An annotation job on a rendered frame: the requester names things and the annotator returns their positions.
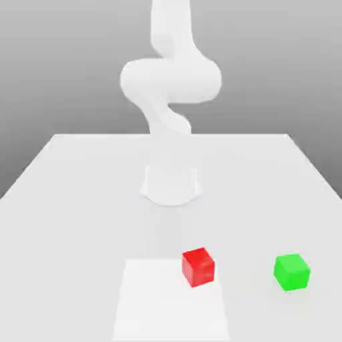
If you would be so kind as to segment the small red cube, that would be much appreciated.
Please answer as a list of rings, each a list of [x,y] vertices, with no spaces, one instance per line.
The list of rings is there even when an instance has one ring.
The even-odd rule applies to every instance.
[[[182,274],[194,288],[214,280],[215,261],[202,247],[182,253]]]

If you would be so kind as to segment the small green cube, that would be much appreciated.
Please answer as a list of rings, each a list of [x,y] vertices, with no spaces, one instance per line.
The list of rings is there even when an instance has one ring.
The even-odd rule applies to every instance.
[[[284,254],[276,257],[273,275],[284,291],[295,291],[307,287],[311,269],[300,254]]]

